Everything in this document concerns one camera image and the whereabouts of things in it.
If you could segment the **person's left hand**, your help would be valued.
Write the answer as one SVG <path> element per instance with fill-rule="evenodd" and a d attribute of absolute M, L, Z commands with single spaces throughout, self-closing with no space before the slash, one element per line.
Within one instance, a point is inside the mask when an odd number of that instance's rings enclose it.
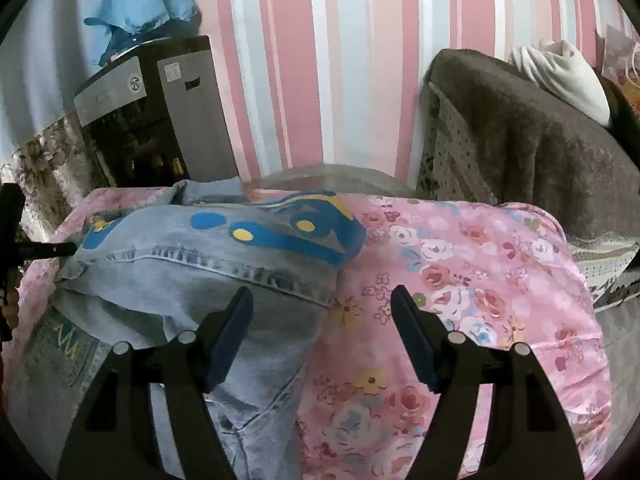
<path fill-rule="evenodd" d="M 20 288 L 22 274 L 13 273 L 1 289 L 1 312 L 10 330 L 17 328 L 20 322 Z"/>

